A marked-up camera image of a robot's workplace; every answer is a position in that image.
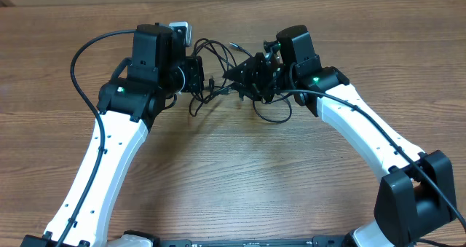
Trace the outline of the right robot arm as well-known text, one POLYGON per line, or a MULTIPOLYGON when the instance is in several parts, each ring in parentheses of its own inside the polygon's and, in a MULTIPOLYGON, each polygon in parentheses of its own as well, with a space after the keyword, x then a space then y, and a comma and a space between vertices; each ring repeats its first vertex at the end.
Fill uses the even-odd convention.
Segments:
POLYGON ((338 131, 366 161, 379 182, 374 220, 335 246, 414 246, 452 221, 457 208, 450 159, 426 153, 393 130, 360 97, 340 70, 323 66, 306 26, 280 31, 264 51, 229 69, 225 79, 241 97, 272 103, 292 95, 298 105, 338 131))

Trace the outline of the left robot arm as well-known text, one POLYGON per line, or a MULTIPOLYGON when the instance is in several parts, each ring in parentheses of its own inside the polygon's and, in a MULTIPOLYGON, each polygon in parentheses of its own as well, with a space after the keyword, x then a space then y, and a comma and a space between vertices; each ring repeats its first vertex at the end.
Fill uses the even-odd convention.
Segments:
POLYGON ((159 238, 127 230, 108 239, 114 204, 134 156, 167 99, 201 90, 199 58, 186 54, 191 25, 141 24, 131 30, 133 49, 115 68, 93 105, 74 79, 78 94, 95 116, 92 139, 71 188, 40 237, 28 246, 157 246, 159 238))

